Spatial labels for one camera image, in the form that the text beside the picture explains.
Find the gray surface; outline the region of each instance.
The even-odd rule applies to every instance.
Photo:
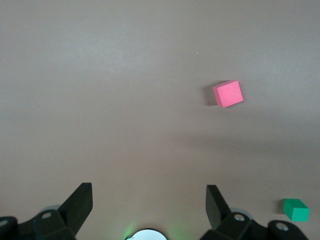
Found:
[[[0,216],[92,182],[79,240],[197,240],[217,184],[264,226],[301,199],[317,240],[319,23],[319,0],[0,1]]]

